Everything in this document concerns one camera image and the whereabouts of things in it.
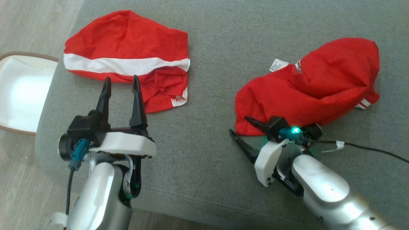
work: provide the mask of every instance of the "couch cushion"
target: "couch cushion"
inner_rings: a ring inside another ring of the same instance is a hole
[[[337,139],[393,151],[409,158],[409,3],[387,1],[230,1],[85,0],[71,34],[97,17],[131,9],[168,27],[189,33],[188,102],[148,115],[157,157],[142,162],[142,192],[134,207],[225,228],[317,229],[320,224],[302,199],[281,184],[263,187],[254,167],[231,140],[236,93],[265,75],[275,58],[297,62],[310,51],[340,37],[365,37],[380,50],[375,87],[379,102],[353,110],[323,127],[323,139]],[[36,157],[46,174],[66,185],[67,163],[57,153],[58,139],[75,115],[96,106],[103,82],[69,73],[60,62],[36,137]],[[112,127],[126,126],[133,95],[130,84],[114,84]],[[264,139],[247,138],[254,146]],[[381,153],[316,146],[324,164],[365,194],[375,209],[409,228],[408,165]],[[87,178],[74,176],[79,192]]]

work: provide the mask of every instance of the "robotic arm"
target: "robotic arm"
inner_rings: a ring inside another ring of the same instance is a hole
[[[317,124],[291,128],[283,117],[271,117],[266,123],[246,119],[263,131],[269,142],[258,151],[232,130],[230,135],[254,164],[264,186],[277,180],[295,196],[302,196],[326,229],[395,229],[348,182],[310,153],[311,140],[322,136]]]
[[[156,156],[136,75],[132,92],[130,127],[112,129],[108,123],[111,81],[107,78],[97,108],[87,116],[76,116],[60,138],[60,157],[70,161],[71,170],[78,170],[83,160],[90,162],[85,186],[67,217],[69,230],[128,229],[130,201],[141,191],[141,161]],[[114,163],[118,161],[127,161],[128,167]]]

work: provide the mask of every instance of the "wooden floor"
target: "wooden floor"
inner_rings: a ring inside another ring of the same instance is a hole
[[[62,57],[64,42],[83,1],[0,0],[0,54],[27,51]],[[34,138],[0,130],[1,230],[62,229],[48,228],[46,224],[52,213],[64,212],[66,190],[54,185],[42,172],[34,157]],[[72,194],[71,201],[77,197]],[[129,229],[216,228],[135,211]]]

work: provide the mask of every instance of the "white tape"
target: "white tape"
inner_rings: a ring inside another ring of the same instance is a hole
[[[337,150],[340,150],[340,149],[343,149],[343,148],[344,148],[345,142],[343,142],[343,141],[336,141],[336,142],[337,142],[337,148],[336,148],[336,149],[327,150],[327,151],[322,151],[322,153],[329,153],[329,152],[337,151]]]
[[[47,226],[50,227],[56,224],[62,224],[64,227],[67,226],[67,219],[68,216],[65,213],[55,212],[52,216],[50,221],[48,222]]]

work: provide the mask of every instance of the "blue connector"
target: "blue connector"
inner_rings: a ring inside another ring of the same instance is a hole
[[[293,127],[292,129],[281,129],[279,131],[279,135],[282,139],[289,139],[294,141],[296,144],[302,144],[305,142],[303,139],[304,134],[298,127]]]
[[[90,149],[90,141],[88,139],[80,139],[71,154],[71,161],[68,164],[68,168],[74,168],[75,171],[81,167],[82,159],[88,153]]]

